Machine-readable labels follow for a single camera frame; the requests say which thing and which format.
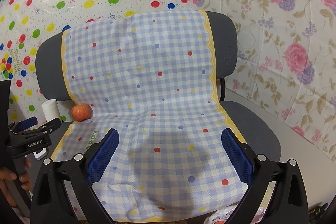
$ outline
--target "red apple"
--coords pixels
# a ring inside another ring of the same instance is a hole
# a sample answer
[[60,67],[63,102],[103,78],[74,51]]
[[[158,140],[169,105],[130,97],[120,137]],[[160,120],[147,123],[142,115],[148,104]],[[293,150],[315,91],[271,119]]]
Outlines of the red apple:
[[87,104],[79,104],[71,109],[75,121],[81,122],[91,118],[91,108]]

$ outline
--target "floral wallpaper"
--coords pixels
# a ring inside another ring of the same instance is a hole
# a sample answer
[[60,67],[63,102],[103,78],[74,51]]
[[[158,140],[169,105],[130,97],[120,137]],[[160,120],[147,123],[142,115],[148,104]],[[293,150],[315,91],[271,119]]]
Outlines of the floral wallpaper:
[[238,61],[226,87],[336,162],[336,0],[193,3],[227,15],[236,26]]

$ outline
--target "blue checkered tablecloth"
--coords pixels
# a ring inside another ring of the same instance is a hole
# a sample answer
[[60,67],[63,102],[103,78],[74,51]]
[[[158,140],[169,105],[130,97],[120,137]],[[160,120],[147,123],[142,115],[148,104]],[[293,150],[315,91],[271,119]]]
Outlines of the blue checkered tablecloth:
[[247,189],[221,145],[227,126],[211,96],[215,64],[205,20],[198,11],[150,12],[63,35],[68,92],[94,115],[72,125],[54,159],[84,153],[110,128],[119,132],[92,187],[115,221],[186,219],[237,202]]

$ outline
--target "plastic bag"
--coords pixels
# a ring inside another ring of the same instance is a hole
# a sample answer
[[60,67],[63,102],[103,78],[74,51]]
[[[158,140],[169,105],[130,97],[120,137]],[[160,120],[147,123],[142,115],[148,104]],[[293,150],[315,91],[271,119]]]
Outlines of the plastic bag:
[[[228,220],[230,215],[233,213],[236,207],[237,205],[231,205],[223,209],[219,209],[218,211],[214,212],[211,216],[209,216],[204,221],[204,224],[224,224],[226,220]],[[262,219],[264,213],[265,213],[265,209],[263,207],[259,207],[251,224],[258,223]]]

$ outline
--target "hand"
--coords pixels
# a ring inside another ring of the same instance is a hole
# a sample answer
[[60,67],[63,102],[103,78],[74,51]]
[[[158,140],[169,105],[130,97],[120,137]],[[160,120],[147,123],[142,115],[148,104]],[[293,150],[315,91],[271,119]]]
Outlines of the hand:
[[[26,157],[26,167],[29,169],[32,166],[30,160]],[[7,186],[4,182],[4,180],[16,180],[16,174],[9,171],[6,167],[0,167],[0,189],[2,190],[2,193],[6,197],[8,203],[12,207],[17,207],[17,204],[10,194],[9,190],[7,189]],[[22,189],[24,190],[32,190],[32,185],[30,183],[30,175],[26,171],[23,175],[19,176],[19,181],[22,182]]]

